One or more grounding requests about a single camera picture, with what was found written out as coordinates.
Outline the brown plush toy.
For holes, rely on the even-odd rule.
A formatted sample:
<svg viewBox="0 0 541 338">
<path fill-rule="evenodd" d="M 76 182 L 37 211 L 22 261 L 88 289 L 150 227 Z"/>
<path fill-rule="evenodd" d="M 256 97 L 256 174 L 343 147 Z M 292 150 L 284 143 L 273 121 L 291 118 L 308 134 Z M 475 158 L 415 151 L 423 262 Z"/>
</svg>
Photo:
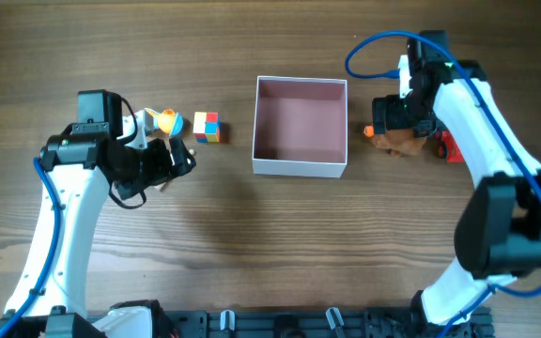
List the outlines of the brown plush toy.
<svg viewBox="0 0 541 338">
<path fill-rule="evenodd" d="M 366 126 L 363 134 L 374 147 L 386 150 L 392 157 L 419 155 L 426 143 L 426 138 L 415 137 L 412 129 L 387 130 L 379 134 L 373 126 Z"/>
</svg>

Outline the red toy fire truck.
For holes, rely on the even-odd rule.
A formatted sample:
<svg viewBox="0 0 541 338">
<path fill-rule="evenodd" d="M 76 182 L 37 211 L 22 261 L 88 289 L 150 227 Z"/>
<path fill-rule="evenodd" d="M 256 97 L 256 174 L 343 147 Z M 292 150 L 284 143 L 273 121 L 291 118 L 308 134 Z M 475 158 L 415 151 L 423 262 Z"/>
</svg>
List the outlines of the red toy fire truck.
<svg viewBox="0 0 541 338">
<path fill-rule="evenodd" d="M 437 131 L 438 156 L 447 163 L 463 163 L 465 160 L 460 153 L 453 135 L 449 131 Z"/>
</svg>

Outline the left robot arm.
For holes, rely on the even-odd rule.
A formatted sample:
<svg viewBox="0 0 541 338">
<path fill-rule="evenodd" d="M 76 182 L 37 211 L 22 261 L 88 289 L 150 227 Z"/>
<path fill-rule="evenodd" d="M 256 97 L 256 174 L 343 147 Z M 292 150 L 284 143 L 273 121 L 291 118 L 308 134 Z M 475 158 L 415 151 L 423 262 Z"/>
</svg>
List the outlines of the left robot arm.
<svg viewBox="0 0 541 338">
<path fill-rule="evenodd" d="M 86 270 L 106 200 L 128 199 L 190 173 L 179 113 L 145 108 L 107 90 L 82 91 L 77 119 L 51 136 L 33 160 L 43 194 L 21 279 L 0 318 L 0 337 L 178 337 L 156 300 L 115 304 L 88 321 Z"/>
</svg>

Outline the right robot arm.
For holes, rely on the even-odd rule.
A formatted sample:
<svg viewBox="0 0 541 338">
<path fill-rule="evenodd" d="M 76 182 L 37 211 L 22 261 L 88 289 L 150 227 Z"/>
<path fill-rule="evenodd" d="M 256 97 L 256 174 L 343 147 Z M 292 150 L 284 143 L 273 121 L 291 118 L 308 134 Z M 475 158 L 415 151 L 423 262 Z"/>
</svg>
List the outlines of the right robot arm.
<svg viewBox="0 0 541 338">
<path fill-rule="evenodd" d="M 406 38 L 394 72 L 400 90 L 374 100 L 364 133 L 375 146 L 407 155 L 439 138 L 442 155 L 460 156 L 471 173 L 455 258 L 416 301 L 426 325 L 447 330 L 497 292 L 517 296 L 515 280 L 541 269 L 541 163 L 508 126 L 477 62 L 456 60 L 441 31 Z M 527 291 L 539 295 L 541 285 Z"/>
</svg>

